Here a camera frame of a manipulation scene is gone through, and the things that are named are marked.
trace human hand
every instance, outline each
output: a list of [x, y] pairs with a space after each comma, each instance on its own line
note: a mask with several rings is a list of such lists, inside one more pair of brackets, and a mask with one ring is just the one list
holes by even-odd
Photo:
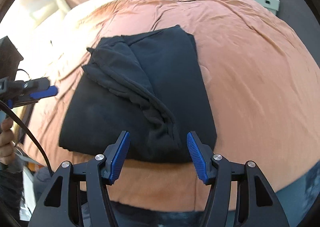
[[13, 125], [13, 120], [11, 118], [5, 119], [1, 123], [2, 133], [0, 134], [0, 162], [9, 165], [14, 161], [14, 145], [13, 141], [13, 132], [10, 128]]

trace folded black garment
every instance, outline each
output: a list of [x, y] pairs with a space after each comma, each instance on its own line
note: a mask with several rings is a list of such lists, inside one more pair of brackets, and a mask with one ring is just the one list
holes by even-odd
[[127, 130], [127, 158], [136, 160], [191, 161], [189, 131], [214, 148], [217, 134], [192, 35], [177, 25], [102, 38], [88, 50], [92, 57], [65, 116], [61, 147], [96, 155]]

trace ribbed blue pad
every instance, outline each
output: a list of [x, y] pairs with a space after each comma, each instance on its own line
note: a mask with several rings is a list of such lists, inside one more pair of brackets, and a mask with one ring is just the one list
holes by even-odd
[[121, 172], [125, 157], [127, 156], [129, 146], [130, 146], [130, 138], [129, 138], [129, 132], [127, 132], [123, 137], [121, 144], [119, 145], [119, 148], [116, 152], [116, 155], [111, 163], [111, 173], [110, 173], [109, 180], [112, 183], [114, 183], [120, 176], [120, 172]]
[[188, 146], [188, 150], [190, 152], [193, 164], [196, 168], [198, 178], [202, 180], [204, 183], [206, 183], [209, 180], [209, 177], [206, 173], [206, 164], [191, 132], [189, 132], [187, 135], [187, 146]]

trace person's arm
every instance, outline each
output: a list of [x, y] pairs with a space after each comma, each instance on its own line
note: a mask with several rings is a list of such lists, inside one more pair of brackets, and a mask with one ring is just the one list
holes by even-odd
[[13, 120], [5, 119], [1, 123], [0, 134], [0, 162], [9, 165], [0, 171], [0, 200], [7, 206], [12, 216], [19, 220], [20, 201], [23, 190], [22, 171], [16, 170], [18, 157], [14, 153], [13, 133], [10, 130]]

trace orange bedsheet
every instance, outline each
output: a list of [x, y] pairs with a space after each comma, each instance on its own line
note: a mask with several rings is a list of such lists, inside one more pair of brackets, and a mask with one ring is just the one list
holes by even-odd
[[[196, 40], [218, 134], [214, 152], [238, 163], [254, 160], [275, 191], [308, 171], [320, 159], [319, 67], [295, 32], [254, 0], [118, 0], [67, 31], [68, 50], [49, 72], [60, 92], [41, 100], [30, 122], [53, 169], [64, 160], [91, 158], [58, 147], [81, 65], [90, 57], [85, 48], [101, 37], [177, 24]], [[44, 163], [29, 138], [24, 150]], [[161, 211], [203, 210], [208, 192], [191, 163], [133, 160], [125, 162], [119, 180], [109, 187], [114, 201]]]

